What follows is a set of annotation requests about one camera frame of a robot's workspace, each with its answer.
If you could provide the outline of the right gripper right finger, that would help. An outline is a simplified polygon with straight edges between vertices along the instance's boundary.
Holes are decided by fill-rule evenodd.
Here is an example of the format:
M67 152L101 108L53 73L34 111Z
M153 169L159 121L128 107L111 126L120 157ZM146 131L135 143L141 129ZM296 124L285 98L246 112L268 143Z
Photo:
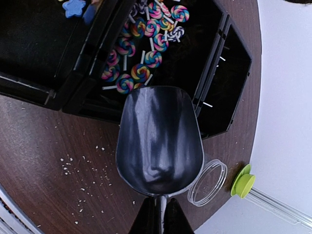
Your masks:
M166 234L194 234L177 199L172 198L165 210Z

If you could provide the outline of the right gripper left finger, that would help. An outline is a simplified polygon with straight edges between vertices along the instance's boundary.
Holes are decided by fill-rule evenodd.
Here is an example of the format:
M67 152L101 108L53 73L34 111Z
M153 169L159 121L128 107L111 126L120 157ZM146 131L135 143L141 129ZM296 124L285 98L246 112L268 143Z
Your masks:
M148 197L144 199L128 234L154 234L155 227L155 202Z

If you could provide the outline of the clear plastic cup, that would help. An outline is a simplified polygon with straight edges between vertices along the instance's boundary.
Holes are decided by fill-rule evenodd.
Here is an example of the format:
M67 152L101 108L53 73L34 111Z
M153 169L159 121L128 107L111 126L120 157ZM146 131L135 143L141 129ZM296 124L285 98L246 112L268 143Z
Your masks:
M212 159L207 153L204 156L202 173L187 194L188 202L196 207L203 207L214 199L228 174L228 167L224 162Z

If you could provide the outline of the metal scoop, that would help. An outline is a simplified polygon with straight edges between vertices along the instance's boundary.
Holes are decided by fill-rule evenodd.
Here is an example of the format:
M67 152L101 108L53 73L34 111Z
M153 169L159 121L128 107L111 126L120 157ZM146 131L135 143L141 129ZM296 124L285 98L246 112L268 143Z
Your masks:
M188 93L171 86L133 90L123 108L116 149L119 175L155 202L155 234L165 234L165 210L203 170L204 152Z

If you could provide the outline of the black three-compartment candy tray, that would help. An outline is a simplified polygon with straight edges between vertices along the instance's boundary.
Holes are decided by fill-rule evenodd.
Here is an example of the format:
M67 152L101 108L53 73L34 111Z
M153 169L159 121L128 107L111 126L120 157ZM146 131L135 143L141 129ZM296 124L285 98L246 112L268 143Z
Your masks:
M252 63L215 0L66 0L0 3L0 93L47 109L119 122L127 95L175 86L192 99L202 138L228 131ZM180 42L167 34L181 26ZM145 83L131 69L147 65Z

